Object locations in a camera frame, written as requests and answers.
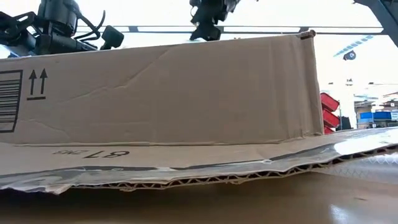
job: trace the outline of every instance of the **red bin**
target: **red bin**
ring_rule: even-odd
[[[337,100],[333,99],[327,93],[321,93],[321,102],[322,102],[322,108],[327,109],[328,111],[331,112],[336,111],[340,104]]]
[[[322,110],[323,124],[329,128],[335,128],[340,124],[340,119],[326,109]]]
[[[323,127],[323,132],[325,132],[325,134],[331,134],[331,133],[334,133],[334,130],[324,126]]]

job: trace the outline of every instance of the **printed number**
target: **printed number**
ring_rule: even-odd
[[[104,151],[100,151],[100,152],[96,152],[94,154],[91,154],[89,156],[83,157],[84,159],[94,159],[94,158],[115,158],[115,157],[119,157],[119,156],[126,156],[128,154],[130,154],[130,152],[128,151],[116,151],[116,152],[110,152],[107,155],[103,154]]]
[[[89,152],[89,150],[78,150],[78,151],[73,151],[73,150],[62,150],[55,152],[53,154],[61,154],[61,155],[81,155],[83,153]],[[94,159],[94,158],[116,158],[119,156],[126,156],[130,154],[129,151],[114,151],[114,152],[109,152],[106,153],[105,151],[98,151],[96,153],[93,153],[91,155],[83,157],[84,159]]]

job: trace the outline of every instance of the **robotic arm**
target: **robotic arm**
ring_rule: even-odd
[[[219,40],[221,30],[215,27],[218,21],[225,21],[229,12],[234,12],[241,0],[190,0],[192,8],[197,7],[191,23],[197,26],[190,40],[202,38],[205,41]]]
[[[72,38],[81,19],[91,32]],[[94,26],[81,12],[74,0],[41,0],[37,15],[27,12],[11,17],[0,12],[0,44],[5,45],[17,57],[28,55],[62,54],[97,50],[88,40],[98,40],[103,18],[98,26]],[[27,28],[32,27],[31,34]],[[124,39],[122,33],[106,26],[102,35],[105,44],[101,50],[119,47]]]

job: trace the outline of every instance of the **black cable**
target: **black cable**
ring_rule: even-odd
[[[191,17],[193,17],[192,11],[193,11],[193,9],[194,9],[195,7],[196,7],[196,6],[193,6],[193,7],[191,8],[191,11],[190,11]]]
[[[103,14],[102,14],[101,22],[99,22],[98,26],[96,27],[96,30],[99,30],[99,29],[102,27],[102,25],[104,24],[105,16],[106,16],[106,12],[105,12],[105,10],[104,10],[104,11],[103,11]],[[91,32],[89,32],[89,33],[87,33],[87,34],[79,35],[79,36],[75,37],[74,39],[75,39],[75,40],[78,40],[78,39],[81,39],[81,38],[84,38],[84,37],[88,37],[88,36],[90,36],[90,35],[92,35],[92,34],[94,34],[94,31],[91,31]]]
[[[86,25],[88,25],[88,27],[92,30],[92,32],[95,34],[96,37],[90,37],[87,39],[83,39],[80,41],[85,41],[85,40],[98,40],[101,37],[100,32],[98,31],[98,29],[85,17],[83,16],[83,14],[76,8],[74,8],[72,5],[70,4],[66,4],[66,7],[69,8],[69,10],[71,10],[72,12],[74,12],[77,16],[78,19],[81,19]]]

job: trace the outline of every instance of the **crease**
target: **crease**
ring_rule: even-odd
[[[61,104],[68,103],[68,102],[73,101],[73,100],[77,100],[77,99],[84,98],[84,97],[89,97],[90,95],[92,95],[94,93],[97,93],[99,91],[103,91],[103,90],[106,90],[106,89],[107,89],[106,86],[101,86],[99,88],[96,88],[94,90],[89,91],[88,93],[83,93],[83,94],[80,94],[78,96],[74,96],[73,98],[69,98],[67,100],[60,101],[59,104],[61,105]]]
[[[66,131],[62,130],[62,129],[58,129],[58,128],[55,128],[55,127],[51,127],[51,126],[49,126],[49,125],[47,125],[47,124],[45,124],[45,123],[42,123],[42,122],[37,121],[37,120],[34,120],[34,119],[29,120],[29,122],[33,122],[33,123],[35,123],[35,124],[39,124],[39,125],[41,125],[41,126],[43,126],[43,127],[49,128],[49,129],[51,129],[51,130],[54,130],[54,131],[56,131],[56,132],[58,132],[58,133],[62,133],[62,134],[64,134],[64,135],[67,137],[67,139],[68,139],[69,141],[71,140],[71,137],[69,136],[69,134],[68,134]]]
[[[114,146],[165,146],[165,147],[214,147],[214,146],[263,146],[263,145],[279,145],[282,143],[301,141],[307,138],[297,137],[288,140],[274,140],[266,142],[244,142],[244,143],[225,143],[225,142],[70,142],[70,143],[48,143],[48,144],[15,144],[20,147],[114,147]]]
[[[171,49],[173,49],[176,46],[173,46],[171,48],[167,48],[164,52],[162,52],[158,57],[155,58],[155,60],[151,61],[147,66],[145,66],[144,68],[140,69],[139,71],[137,71],[134,75],[132,75],[131,77],[129,77],[127,80],[125,80],[121,85],[115,86],[114,89],[118,89],[118,88],[127,88],[132,82],[134,82],[137,78],[139,78],[145,71],[147,71],[148,69],[152,68],[154,66],[155,63],[158,62],[159,59],[161,59],[162,57],[166,56],[169,51]]]

